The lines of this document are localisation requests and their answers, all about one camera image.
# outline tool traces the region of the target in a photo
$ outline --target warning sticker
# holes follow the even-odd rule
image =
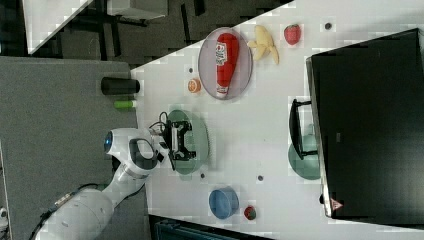
[[[343,207],[343,204],[337,202],[336,200],[334,200],[332,198],[330,198],[330,201],[331,201],[331,207],[332,207],[333,211],[336,211],[337,209]]]

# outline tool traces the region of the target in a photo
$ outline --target orange object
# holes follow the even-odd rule
[[[197,93],[202,88],[202,85],[200,84],[200,80],[197,78],[193,78],[188,82],[188,90],[191,93]]]

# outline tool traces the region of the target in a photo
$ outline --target green plate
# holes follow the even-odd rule
[[[189,121],[192,131],[184,136],[184,145],[189,151],[196,151],[196,157],[188,161],[173,161],[175,170],[182,175],[190,175],[198,170],[209,157],[209,140],[206,126],[195,114],[183,110],[174,110],[168,115],[172,122]]]

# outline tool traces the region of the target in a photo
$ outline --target white table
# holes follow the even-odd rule
[[[157,121],[161,111],[175,104],[201,116],[208,127],[209,163],[183,181],[162,163],[149,177],[149,214],[273,239],[422,239],[424,232],[372,224],[336,221],[325,216],[318,197],[320,181],[297,176],[288,161],[288,117],[293,98],[309,96],[305,59],[315,53],[420,27],[424,29],[421,0],[296,0],[235,27],[247,40],[254,25],[272,34],[280,64],[271,57],[254,64],[251,82],[237,100],[219,101],[204,90],[194,96],[187,81],[198,76],[197,59],[202,42],[132,70],[142,84],[137,95],[139,127]],[[324,24],[331,22],[330,31]],[[284,28],[299,23],[303,29],[297,46],[289,46]],[[312,122],[304,108],[303,123]],[[258,175],[264,180],[259,182]],[[226,220],[215,218],[208,206],[210,192],[233,187],[240,211]],[[242,211],[252,204],[257,218],[248,221]]]
[[[22,0],[28,54],[33,54],[93,0]]]

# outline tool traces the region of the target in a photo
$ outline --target banana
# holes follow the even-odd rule
[[[266,30],[264,26],[256,25],[255,26],[255,36],[256,41],[249,41],[247,46],[250,48],[257,48],[253,60],[258,61],[263,56],[266,56],[271,52],[272,58],[274,59],[275,64],[279,63],[279,56],[277,48],[274,46],[274,41],[272,40],[271,34]]]

